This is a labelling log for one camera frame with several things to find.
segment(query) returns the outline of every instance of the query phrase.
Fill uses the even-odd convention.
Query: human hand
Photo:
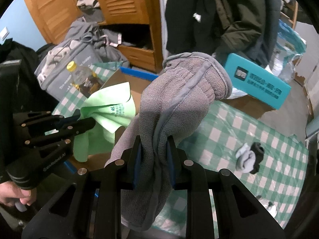
[[[30,206],[36,200],[36,196],[36,189],[26,191],[12,181],[0,184],[0,203],[5,206],[12,207],[17,200],[20,200],[23,205]]]

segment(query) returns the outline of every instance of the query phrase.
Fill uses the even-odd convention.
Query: light switch
[[[9,35],[9,30],[7,27],[4,27],[4,29],[0,32],[0,38],[4,40]]]

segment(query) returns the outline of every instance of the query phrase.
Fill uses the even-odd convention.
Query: plastic bottle
[[[88,98],[101,89],[103,82],[90,68],[78,66],[74,61],[71,61],[66,69],[71,72],[72,85],[85,97]]]

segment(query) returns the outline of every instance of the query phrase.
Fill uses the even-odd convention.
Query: louvered door
[[[98,0],[106,24],[148,24],[145,0]]]
[[[24,0],[48,43],[59,44],[71,23],[80,16],[74,0]]]

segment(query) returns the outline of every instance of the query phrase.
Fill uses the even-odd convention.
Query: green and white tablecloth
[[[96,66],[92,69],[104,81],[114,73]],[[53,114],[69,117],[85,99],[83,94],[71,88]],[[260,141],[265,149],[259,172],[252,175],[236,171],[236,150],[245,142],[252,144],[254,141]],[[308,150],[294,137],[285,137],[247,114],[216,101],[197,130],[178,148],[185,150],[189,159],[206,169],[231,170],[251,193],[261,195],[276,205],[278,214],[275,219],[281,227],[285,227],[298,201],[307,168]],[[210,194],[215,236],[218,238],[211,191]],[[186,191],[172,191],[153,227],[185,236],[186,204]]]

